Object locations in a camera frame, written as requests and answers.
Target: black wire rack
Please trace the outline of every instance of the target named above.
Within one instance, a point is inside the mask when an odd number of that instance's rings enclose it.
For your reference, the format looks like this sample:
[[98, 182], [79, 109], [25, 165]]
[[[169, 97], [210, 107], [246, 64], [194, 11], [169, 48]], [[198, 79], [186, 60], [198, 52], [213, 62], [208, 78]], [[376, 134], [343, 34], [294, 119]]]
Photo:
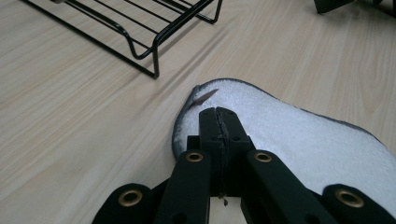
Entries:
[[[21, 1], [86, 37], [152, 78], [160, 76], [159, 46], [194, 17], [210, 24], [216, 23], [222, 3], [222, 0], [218, 0], [213, 18], [209, 18], [201, 14], [201, 11], [211, 5], [214, 0], [50, 0], [59, 5], [69, 6], [111, 32], [120, 35], [124, 39], [123, 42], [126, 41], [128, 51], [130, 51], [129, 55], [125, 55], [110, 47], [106, 41], [88, 34], [86, 32], [88, 28], [79, 28], [32, 1]], [[127, 21], [129, 32], [124, 28], [125, 23], [120, 25], [117, 20]], [[140, 35], [139, 33], [149, 33], [149, 35]], [[137, 62], [147, 58], [150, 54], [152, 55], [152, 69]]]

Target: brass screw hole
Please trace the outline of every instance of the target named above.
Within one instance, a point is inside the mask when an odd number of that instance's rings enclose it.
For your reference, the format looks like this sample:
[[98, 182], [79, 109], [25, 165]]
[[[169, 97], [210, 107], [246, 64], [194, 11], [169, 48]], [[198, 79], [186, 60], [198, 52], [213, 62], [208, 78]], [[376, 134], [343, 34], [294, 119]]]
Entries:
[[364, 201], [361, 197], [345, 189], [338, 189], [335, 192], [335, 197], [348, 206], [360, 208], [364, 206]]
[[187, 154], [186, 159], [188, 161], [197, 162], [204, 159], [204, 156], [201, 153], [192, 152]]
[[124, 207], [131, 207], [137, 205], [142, 201], [143, 194], [140, 190], [130, 189], [124, 191], [119, 197], [120, 205]]
[[262, 161], [262, 162], [270, 162], [272, 160], [272, 157], [270, 155], [263, 153], [263, 152], [256, 153], [254, 158], [256, 158], [256, 160]]

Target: white fabric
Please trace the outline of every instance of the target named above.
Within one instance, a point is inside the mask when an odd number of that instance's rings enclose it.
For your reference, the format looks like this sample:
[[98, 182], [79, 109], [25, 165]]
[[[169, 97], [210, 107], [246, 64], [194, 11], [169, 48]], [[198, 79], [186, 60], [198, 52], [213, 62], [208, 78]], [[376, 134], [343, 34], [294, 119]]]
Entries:
[[344, 184], [357, 188], [396, 217], [396, 160], [372, 135], [280, 102], [264, 91], [234, 80], [218, 80], [194, 99], [219, 89], [192, 107], [176, 130], [185, 150], [188, 135], [198, 135], [198, 114], [209, 107], [235, 112], [257, 149], [274, 152], [316, 193]]

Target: black object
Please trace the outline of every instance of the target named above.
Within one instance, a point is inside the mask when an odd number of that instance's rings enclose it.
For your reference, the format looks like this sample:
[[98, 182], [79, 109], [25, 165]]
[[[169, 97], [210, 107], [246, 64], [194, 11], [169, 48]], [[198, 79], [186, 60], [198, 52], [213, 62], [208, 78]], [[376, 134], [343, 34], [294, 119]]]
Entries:
[[241, 197], [249, 224], [396, 223], [357, 189], [305, 188], [273, 153], [256, 150], [236, 114], [209, 108], [199, 115], [199, 136], [189, 136], [171, 177], [158, 187], [116, 189], [93, 224], [208, 223], [209, 197]]
[[[107, 10], [109, 10], [111, 13], [116, 13], [117, 15], [120, 15], [124, 19], [126, 19], [134, 24], [137, 24], [141, 28], [147, 30], [149, 33], [155, 34], [155, 37], [152, 40], [152, 45], [148, 46], [145, 43], [138, 41], [132, 35], [130, 35], [127, 32], [127, 30], [124, 29], [116, 21], [111, 20], [105, 14], [103, 14], [97, 10], [94, 10], [91, 7], [87, 7], [86, 5], [80, 3], [77, 0], [50, 0], [54, 3], [58, 3], [58, 4], [63, 3], [66, 5], [69, 5], [70, 7], [74, 8], [75, 10], [87, 15], [91, 19], [93, 19], [93, 20], [99, 22], [100, 24], [104, 25], [105, 27], [111, 29], [115, 33], [122, 35], [125, 38], [125, 41], [129, 46], [129, 49], [131, 51], [133, 58], [135, 58], [136, 60], [145, 59], [147, 56], [152, 54], [154, 71], [149, 71], [145, 66], [132, 60], [132, 57], [127, 57], [127, 56], [119, 53], [115, 49], [111, 48], [108, 44], [101, 42], [100, 40], [98, 40], [98, 38], [88, 35], [84, 30], [78, 29], [76, 26], [72, 25], [68, 21], [65, 21], [65, 20], [57, 17], [55, 14], [47, 11], [43, 7], [37, 5], [29, 0], [21, 0], [21, 1], [28, 4], [31, 7], [39, 10], [40, 12], [44, 13], [45, 15], [53, 18], [60, 24], [66, 26], [67, 28], [78, 33], [79, 35], [86, 37], [92, 43], [95, 43], [99, 47], [109, 51], [110, 53], [117, 56], [121, 60], [127, 62], [128, 64], [137, 68], [139, 71], [141, 71], [153, 78], [158, 78], [160, 76], [158, 47], [166, 39], [168, 39], [171, 35], [173, 35], [178, 29], [180, 29], [183, 25], [185, 25], [189, 20], [191, 20], [194, 17], [197, 17], [200, 20], [206, 21], [211, 24], [216, 23], [219, 18], [219, 13], [220, 13], [221, 4], [222, 4], [222, 0], [218, 0], [215, 16], [213, 19], [211, 19], [211, 18], [208, 18], [207, 16], [200, 14], [199, 12], [201, 10], [203, 10], [204, 8], [206, 8], [208, 5], [210, 5], [214, 0], [199, 0], [199, 1], [195, 0], [195, 3], [192, 3], [190, 0], [189, 1], [187, 1], [187, 0], [147, 0], [147, 1], [152, 1], [156, 4], [158, 4], [162, 8], [167, 8], [168, 12], [171, 11], [175, 15], [177, 15], [177, 17], [174, 20], [168, 20], [165, 17], [163, 17], [162, 15], [160, 15], [159, 12], [150, 10], [144, 6], [141, 6], [137, 2], [134, 2], [134, 0], [123, 0], [123, 2], [125, 4], [129, 4], [133, 7], [139, 8], [142, 12], [148, 14], [150, 17], [155, 17], [162, 23], [167, 24], [165, 27], [163, 27], [161, 29], [161, 31], [157, 31], [153, 28], [148, 27], [143, 21], [138, 21], [136, 19], [133, 19], [131, 16], [126, 15], [125, 13], [115, 9], [114, 7], [111, 7], [110, 5], [106, 4], [105, 2], [103, 2], [101, 0], [92, 0], [98, 6], [107, 8]], [[145, 51], [143, 53], [137, 53], [136, 48], [135, 48], [136, 46], [139, 46], [139, 48], [145, 49]]]
[[[314, 0], [315, 7], [319, 14], [332, 11], [338, 7], [342, 7], [354, 0]], [[378, 6], [383, 0], [373, 0], [373, 5]], [[393, 16], [396, 17], [396, 0], [393, 0]]]

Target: light wood surface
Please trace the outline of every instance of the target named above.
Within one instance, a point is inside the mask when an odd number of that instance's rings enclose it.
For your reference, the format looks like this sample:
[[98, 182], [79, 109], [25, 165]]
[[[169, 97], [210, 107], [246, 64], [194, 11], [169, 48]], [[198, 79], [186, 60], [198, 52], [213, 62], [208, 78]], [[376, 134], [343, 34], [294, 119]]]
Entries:
[[[366, 3], [318, 15], [313, 0], [225, 0], [218, 23], [166, 42], [157, 80], [21, 1], [1, 1], [0, 20], [2, 224], [91, 223], [117, 187], [161, 183], [179, 109], [218, 77], [361, 126], [396, 154], [396, 20]], [[245, 222], [237, 199], [221, 203], [211, 223]]]

